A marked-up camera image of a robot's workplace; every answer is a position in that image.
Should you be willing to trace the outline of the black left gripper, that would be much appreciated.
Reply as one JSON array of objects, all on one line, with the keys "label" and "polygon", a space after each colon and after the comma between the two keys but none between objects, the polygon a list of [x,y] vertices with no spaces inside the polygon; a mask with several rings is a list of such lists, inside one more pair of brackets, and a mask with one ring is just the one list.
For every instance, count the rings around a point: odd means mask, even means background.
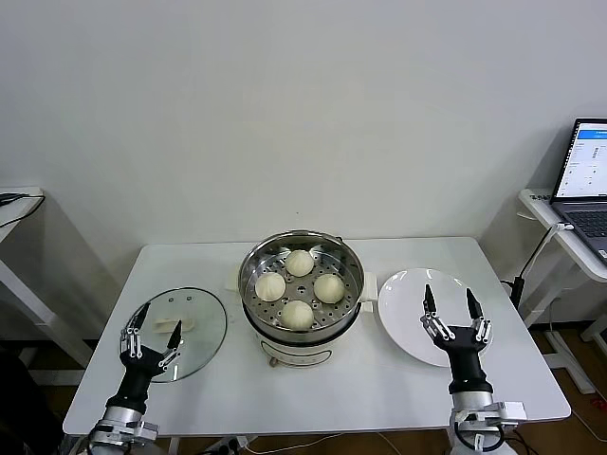
[{"label": "black left gripper", "polygon": [[147,317],[148,301],[129,318],[120,333],[120,361],[125,367],[117,393],[112,397],[113,407],[122,407],[145,413],[148,389],[152,379],[168,369],[178,357],[181,343],[182,320],[175,326],[164,354],[141,346],[140,329]]}]

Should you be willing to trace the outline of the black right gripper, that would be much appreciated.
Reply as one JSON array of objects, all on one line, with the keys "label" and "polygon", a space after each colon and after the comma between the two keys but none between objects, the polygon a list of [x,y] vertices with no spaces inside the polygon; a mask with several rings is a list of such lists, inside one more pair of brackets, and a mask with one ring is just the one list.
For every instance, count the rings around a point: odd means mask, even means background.
[{"label": "black right gripper", "polygon": [[471,327],[449,327],[437,315],[432,289],[426,284],[422,301],[424,313],[420,321],[431,339],[437,339],[437,347],[449,358],[452,377],[449,392],[492,393],[492,386],[487,382],[479,358],[479,353],[489,342],[492,322],[485,318],[481,304],[470,288],[466,291],[466,297]]}]

